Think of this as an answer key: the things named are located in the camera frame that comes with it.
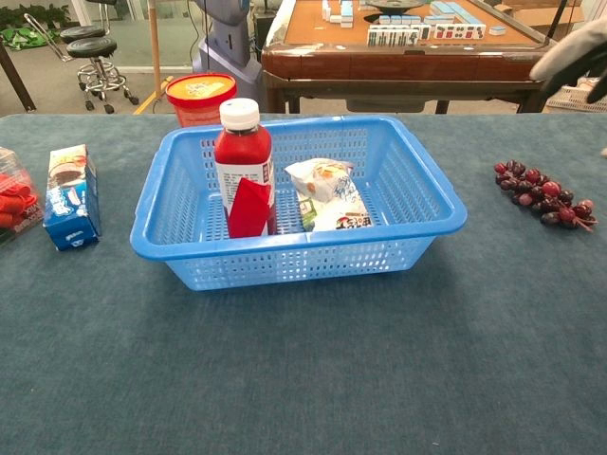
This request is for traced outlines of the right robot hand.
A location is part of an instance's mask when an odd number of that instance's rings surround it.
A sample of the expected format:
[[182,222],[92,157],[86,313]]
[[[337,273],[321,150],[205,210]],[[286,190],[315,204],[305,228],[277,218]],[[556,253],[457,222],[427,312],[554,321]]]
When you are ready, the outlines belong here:
[[549,98],[565,85],[576,85],[587,73],[598,77],[586,98],[587,103],[594,104],[606,96],[606,17],[560,40],[534,64],[529,78],[543,82],[542,93]]

